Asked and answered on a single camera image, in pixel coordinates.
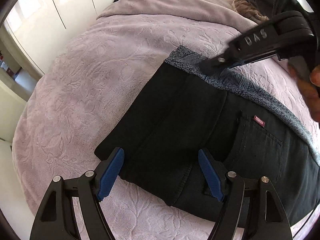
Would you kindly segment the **person's right hand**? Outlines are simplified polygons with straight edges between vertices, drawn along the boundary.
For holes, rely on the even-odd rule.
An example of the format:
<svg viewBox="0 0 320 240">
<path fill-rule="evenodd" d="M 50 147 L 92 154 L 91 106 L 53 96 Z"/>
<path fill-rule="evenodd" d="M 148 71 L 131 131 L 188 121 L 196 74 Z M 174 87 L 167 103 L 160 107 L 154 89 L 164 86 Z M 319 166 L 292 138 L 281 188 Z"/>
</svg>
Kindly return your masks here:
<svg viewBox="0 0 320 240">
<path fill-rule="evenodd" d="M 288 69 L 292 78 L 295 79 L 298 90 L 309 109 L 311 118 L 315 122 L 320 121 L 320 100 L 317 88 L 319 87 L 319 66 L 315 67 L 309 76 L 309 81 L 302 80 L 292 64 L 288 63 Z"/>
</svg>

